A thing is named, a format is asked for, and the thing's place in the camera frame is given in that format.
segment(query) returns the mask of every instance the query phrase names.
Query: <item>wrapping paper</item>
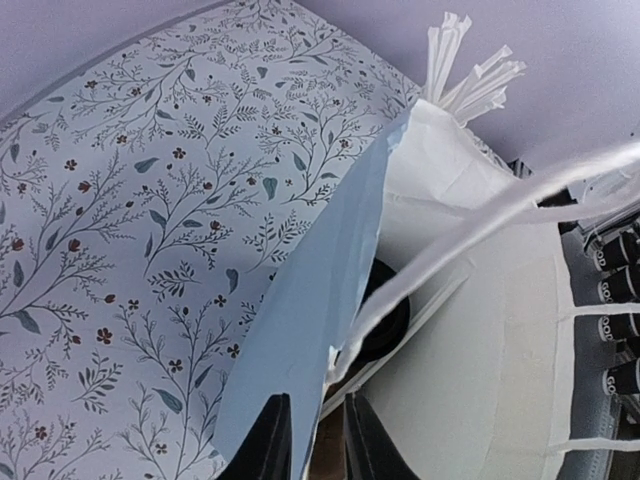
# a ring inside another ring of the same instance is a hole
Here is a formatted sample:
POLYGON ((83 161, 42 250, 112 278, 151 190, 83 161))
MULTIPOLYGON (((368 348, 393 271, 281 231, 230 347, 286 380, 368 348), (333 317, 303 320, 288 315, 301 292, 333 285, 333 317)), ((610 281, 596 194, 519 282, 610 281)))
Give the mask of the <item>wrapping paper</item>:
POLYGON ((0 478, 214 477, 278 266, 416 94, 296 4, 237 1, 3 125, 0 478))

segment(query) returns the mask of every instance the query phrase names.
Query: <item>red flower print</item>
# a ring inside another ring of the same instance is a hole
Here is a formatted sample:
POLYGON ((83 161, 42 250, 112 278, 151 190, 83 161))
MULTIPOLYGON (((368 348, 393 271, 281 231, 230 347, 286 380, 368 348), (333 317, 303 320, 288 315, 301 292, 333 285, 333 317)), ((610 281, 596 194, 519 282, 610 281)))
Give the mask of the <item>red flower print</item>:
POLYGON ((176 158, 178 160, 182 160, 185 155, 187 154, 187 152, 185 152, 184 150, 182 150, 182 148, 177 147, 174 151, 173 151, 173 158, 176 158))
POLYGON ((233 347, 227 347, 227 353, 231 355, 231 358, 236 358, 240 355, 240 346, 237 343, 234 343, 233 347))
POLYGON ((80 190, 82 193, 87 193, 90 188, 91 184, 86 180, 84 182, 80 182, 80 184, 78 185, 78 190, 80 190))
POLYGON ((76 253, 80 251, 80 240, 74 238, 69 240, 69 251, 72 253, 76 253))
POLYGON ((224 298, 222 295, 218 295, 218 297, 213 301, 213 303, 215 303, 220 308, 222 308, 224 307, 224 304, 227 303, 227 299, 224 298))
POLYGON ((105 345, 111 345, 111 338, 113 337, 113 333, 109 331, 108 328, 101 328, 98 330, 98 336, 96 339, 99 342, 104 343, 105 345))
POLYGON ((14 252, 19 252, 24 247, 24 240, 21 238, 16 238, 13 242, 11 242, 11 250, 14 252))
POLYGON ((36 427, 36 438, 38 440, 44 440, 47 435, 47 427, 36 427))
POLYGON ((169 360, 169 367, 171 368, 171 373, 181 372, 182 371, 182 360, 169 360))

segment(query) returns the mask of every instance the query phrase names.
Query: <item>white paper bag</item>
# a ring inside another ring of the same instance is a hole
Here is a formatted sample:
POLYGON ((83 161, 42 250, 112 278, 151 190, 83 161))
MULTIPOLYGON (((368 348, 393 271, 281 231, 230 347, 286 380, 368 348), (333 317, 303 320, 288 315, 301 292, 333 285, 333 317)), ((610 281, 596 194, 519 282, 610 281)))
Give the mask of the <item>white paper bag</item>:
MULTIPOLYGON (((457 51, 469 23, 448 15, 442 31, 432 30, 432 45, 457 51)), ((450 69, 438 48, 430 54, 450 69)), ((437 69, 433 62, 429 68, 437 69)), ((570 160, 524 181, 505 175, 469 146, 456 120, 468 105, 460 97, 481 73, 476 68, 446 101, 441 72, 429 75, 428 102, 412 111, 386 180, 380 250, 404 268, 362 307, 328 383, 342 377, 362 339, 401 298, 446 278, 443 267, 467 262, 474 266, 469 279, 366 392, 421 478, 555 479, 568 451, 640 449, 640 442, 570 440, 575 318, 640 306, 575 307, 556 224, 625 208, 638 195, 638 178, 597 203, 535 204, 574 181, 628 167, 640 145, 570 160)))

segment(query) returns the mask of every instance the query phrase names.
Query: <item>leaf print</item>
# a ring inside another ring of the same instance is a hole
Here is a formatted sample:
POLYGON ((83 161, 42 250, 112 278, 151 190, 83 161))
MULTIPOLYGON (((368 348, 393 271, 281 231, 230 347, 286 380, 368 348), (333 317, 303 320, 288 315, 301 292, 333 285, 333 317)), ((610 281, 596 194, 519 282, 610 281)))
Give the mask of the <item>leaf print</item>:
POLYGON ((158 109, 156 111, 156 115, 160 118, 164 118, 165 120, 175 120, 175 118, 173 118, 171 115, 169 115, 167 112, 165 112, 164 110, 160 110, 158 109))
POLYGON ((193 383, 193 386, 195 388, 200 388, 200 385, 202 385, 204 379, 207 378, 207 375, 209 375, 209 370, 211 370, 211 365, 205 368, 204 371, 200 375, 198 375, 198 378, 196 378, 196 381, 193 383))
POLYGON ((10 480, 13 480, 15 477, 13 476, 13 470, 9 468, 8 465, 4 463, 0 463, 0 473, 4 474, 10 480))
POLYGON ((20 262, 16 260, 16 263, 13 264, 13 284, 16 287, 21 287, 24 282, 24 272, 22 271, 22 266, 20 262))
POLYGON ((229 295, 231 295, 238 288, 238 271, 235 268, 227 268, 225 273, 229 279, 229 295))
POLYGON ((48 252, 49 250, 51 250, 53 248, 53 246, 56 244, 56 240, 58 239, 58 232, 60 231, 60 229, 56 230, 55 233, 53 235, 51 235, 48 239, 47 239, 47 243, 45 243, 44 248, 45 250, 48 252))
POLYGON ((13 145, 11 145, 11 147, 9 148, 9 153, 11 154, 11 160, 13 160, 13 163, 15 163, 18 159, 18 155, 20 154, 20 144, 14 143, 13 145))
POLYGON ((307 166, 305 165, 305 163, 295 152, 293 153, 293 163, 295 164, 296 168, 301 172, 304 172, 307 169, 307 166))
POLYGON ((322 65, 329 65, 327 62, 325 62, 321 57, 319 57, 318 55, 312 55, 311 58, 313 58, 316 62, 322 64, 322 65))
POLYGON ((149 215, 151 215, 151 220, 160 225, 163 230, 167 227, 167 219, 160 215, 158 212, 156 212, 155 210, 149 210, 149 215))
POLYGON ((144 258, 147 258, 151 255, 151 249, 153 249, 153 234, 149 235, 149 240, 147 240, 147 246, 144 249, 144 258))
POLYGON ((276 196, 276 188, 278 187, 278 179, 267 177, 262 180, 262 185, 264 185, 264 189, 267 191, 267 198, 269 200, 273 200, 273 197, 276 196))
POLYGON ((171 395, 166 390, 162 390, 161 388, 154 388, 154 391, 160 395, 160 398, 164 402, 164 404, 171 410, 173 413, 180 413, 182 411, 182 402, 178 400, 176 397, 171 395))
POLYGON ((133 168, 135 168, 136 172, 138 173, 146 173, 158 160, 160 160, 158 157, 151 157, 147 160, 141 160, 134 163, 133 168))
POLYGON ((186 228, 200 228, 202 224, 195 220, 185 220, 184 222, 182 222, 182 226, 186 228))
POLYGON ((318 117, 316 117, 315 115, 311 114, 311 113, 307 113, 307 112, 302 112, 302 114, 307 117, 309 120, 313 120, 314 122, 318 123, 318 117))
POLYGON ((22 328, 28 332, 40 334, 40 327, 33 317, 29 315, 29 312, 26 310, 20 310, 19 312, 14 313, 13 316, 20 320, 22 328))
POLYGON ((213 205, 218 200, 220 200, 221 197, 222 197, 222 195, 216 195, 215 197, 211 197, 211 198, 207 199, 206 203, 207 203, 207 205, 213 205))

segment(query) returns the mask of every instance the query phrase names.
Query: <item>bag handle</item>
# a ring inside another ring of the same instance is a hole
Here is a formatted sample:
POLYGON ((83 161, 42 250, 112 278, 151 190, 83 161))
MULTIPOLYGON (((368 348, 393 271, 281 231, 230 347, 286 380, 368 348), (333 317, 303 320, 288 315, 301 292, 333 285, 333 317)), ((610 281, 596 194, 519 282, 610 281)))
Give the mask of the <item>bag handle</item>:
POLYGON ((547 455, 577 450, 615 450, 617 452, 640 451, 640 440, 611 440, 604 437, 574 438, 547 447, 547 455))
POLYGON ((570 160, 518 182, 489 200, 475 215, 463 219, 458 226, 422 250, 393 279, 369 297, 354 320, 335 365, 327 373, 326 382, 332 384, 342 380, 367 334, 404 297, 413 293, 454 258, 513 221, 533 202, 556 193, 567 184, 622 168, 638 158, 640 143, 632 143, 592 154, 586 159, 570 160))

